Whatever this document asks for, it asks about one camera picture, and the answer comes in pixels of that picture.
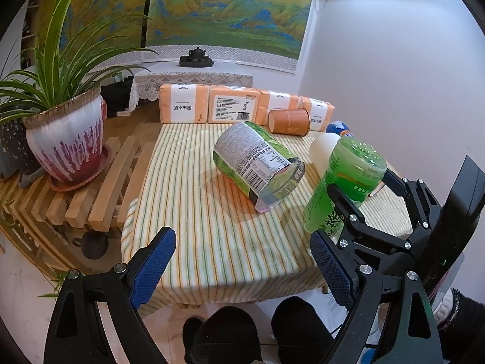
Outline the green tea cup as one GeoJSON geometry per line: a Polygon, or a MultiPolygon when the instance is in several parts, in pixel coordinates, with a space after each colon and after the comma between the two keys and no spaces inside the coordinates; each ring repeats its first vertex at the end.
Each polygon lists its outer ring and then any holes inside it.
{"type": "Polygon", "coordinates": [[[338,237],[344,222],[335,211],[327,187],[335,184],[359,207],[387,170],[386,160],[372,146],[353,136],[342,136],[331,154],[327,170],[304,211],[304,226],[309,233],[321,230],[338,237]]]}

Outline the black shoes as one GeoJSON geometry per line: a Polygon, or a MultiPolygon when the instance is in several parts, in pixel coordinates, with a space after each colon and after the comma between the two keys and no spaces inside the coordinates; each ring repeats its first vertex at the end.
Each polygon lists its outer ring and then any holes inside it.
{"type": "MultiPolygon", "coordinates": [[[[271,318],[281,363],[321,363],[334,338],[313,305],[300,297],[283,300],[271,318]]],[[[211,317],[191,317],[182,328],[186,363],[261,363],[261,342],[253,318],[236,306],[211,317]]]]}

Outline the green labelled snack package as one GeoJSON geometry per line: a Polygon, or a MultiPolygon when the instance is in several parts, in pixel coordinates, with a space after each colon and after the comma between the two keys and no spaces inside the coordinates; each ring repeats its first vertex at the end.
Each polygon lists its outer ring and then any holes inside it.
{"type": "Polygon", "coordinates": [[[223,132],[216,141],[213,160],[259,213],[284,201],[305,174],[304,162],[251,122],[234,124],[223,132]]]}

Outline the white plastic cup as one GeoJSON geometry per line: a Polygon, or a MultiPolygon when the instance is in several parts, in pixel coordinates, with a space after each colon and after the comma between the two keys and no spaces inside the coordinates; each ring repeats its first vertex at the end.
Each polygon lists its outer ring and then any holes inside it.
{"type": "Polygon", "coordinates": [[[329,165],[329,157],[335,148],[340,135],[335,133],[322,133],[309,148],[309,158],[319,177],[323,177],[329,165]]]}

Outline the green spider plant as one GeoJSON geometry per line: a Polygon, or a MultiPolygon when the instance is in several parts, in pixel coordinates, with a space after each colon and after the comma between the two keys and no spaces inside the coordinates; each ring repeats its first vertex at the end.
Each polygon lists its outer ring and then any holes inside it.
{"type": "Polygon", "coordinates": [[[102,81],[121,72],[140,69],[137,64],[113,65],[92,72],[100,64],[124,53],[143,52],[142,47],[113,46],[109,42],[117,37],[102,40],[95,37],[119,20],[141,19],[149,16],[130,12],[108,21],[97,19],[78,31],[61,47],[62,31],[72,0],[54,0],[44,43],[30,48],[35,55],[35,69],[14,70],[1,79],[1,123],[22,120],[33,123],[42,114],[53,113],[59,106],[69,106],[72,100],[90,90],[100,88],[102,81]]]}

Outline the dark speckled flower pot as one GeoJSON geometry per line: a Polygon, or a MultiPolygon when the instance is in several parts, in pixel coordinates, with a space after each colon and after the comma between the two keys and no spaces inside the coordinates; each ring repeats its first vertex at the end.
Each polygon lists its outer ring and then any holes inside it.
{"type": "Polygon", "coordinates": [[[11,120],[1,125],[1,145],[24,175],[30,175],[40,168],[28,145],[26,128],[22,120],[11,120]]]}

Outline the wooden slatted plant stand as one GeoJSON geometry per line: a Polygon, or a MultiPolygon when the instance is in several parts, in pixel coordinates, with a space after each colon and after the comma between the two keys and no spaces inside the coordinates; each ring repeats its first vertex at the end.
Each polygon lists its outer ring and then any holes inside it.
{"type": "Polygon", "coordinates": [[[108,160],[75,191],[54,191],[49,175],[29,187],[15,174],[1,182],[1,234],[46,275],[79,267],[104,272],[121,260],[121,233],[139,196],[161,129],[141,123],[129,136],[107,140],[108,160]]]}

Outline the orange tissue pack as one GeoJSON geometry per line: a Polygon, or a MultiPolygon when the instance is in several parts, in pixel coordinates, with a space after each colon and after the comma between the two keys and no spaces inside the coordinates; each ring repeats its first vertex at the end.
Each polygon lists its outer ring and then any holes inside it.
{"type": "Polygon", "coordinates": [[[210,87],[195,84],[164,84],[159,88],[162,123],[206,123],[210,87]]]}
{"type": "Polygon", "coordinates": [[[335,110],[333,104],[327,101],[300,96],[301,108],[305,109],[309,116],[310,130],[324,132],[329,125],[331,116],[335,110]]]}
{"type": "Polygon", "coordinates": [[[212,86],[207,120],[215,124],[255,122],[261,92],[241,86],[212,86]]]}
{"type": "Polygon", "coordinates": [[[256,109],[255,123],[260,126],[266,126],[270,111],[298,109],[299,103],[300,98],[298,95],[261,89],[256,109]]]}

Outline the lying orange paper cup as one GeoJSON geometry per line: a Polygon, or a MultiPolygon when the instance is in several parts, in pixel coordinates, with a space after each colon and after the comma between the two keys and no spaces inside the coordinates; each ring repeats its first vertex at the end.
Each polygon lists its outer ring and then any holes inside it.
{"type": "Polygon", "coordinates": [[[275,109],[268,115],[268,127],[273,134],[304,137],[310,131],[306,109],[275,109]]]}

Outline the landscape painting wall scroll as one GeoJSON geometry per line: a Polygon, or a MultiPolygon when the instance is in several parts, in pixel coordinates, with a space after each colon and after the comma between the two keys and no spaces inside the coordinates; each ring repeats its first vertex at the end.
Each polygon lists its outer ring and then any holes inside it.
{"type": "Polygon", "coordinates": [[[60,45],[91,22],[96,39],[146,47],[131,60],[176,59],[200,47],[215,60],[295,71],[313,0],[72,0],[60,45]]]}

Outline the striped yellow tablecloth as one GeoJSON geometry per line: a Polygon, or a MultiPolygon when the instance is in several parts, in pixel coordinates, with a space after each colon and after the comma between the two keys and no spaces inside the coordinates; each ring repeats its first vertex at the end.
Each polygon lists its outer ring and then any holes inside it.
{"type": "Polygon", "coordinates": [[[164,124],[138,198],[124,225],[121,252],[129,261],[162,227],[177,247],[143,315],[175,304],[244,303],[323,287],[311,256],[303,210],[319,176],[313,164],[297,188],[264,214],[212,159],[224,132],[217,124],[164,124]]]}

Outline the white purple flower pot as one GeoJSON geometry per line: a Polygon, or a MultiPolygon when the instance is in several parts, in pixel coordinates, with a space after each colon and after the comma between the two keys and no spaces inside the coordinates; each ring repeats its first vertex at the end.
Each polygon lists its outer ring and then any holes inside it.
{"type": "Polygon", "coordinates": [[[26,140],[40,165],[62,187],[89,182],[103,162],[107,106],[101,87],[25,117],[26,140]]]}

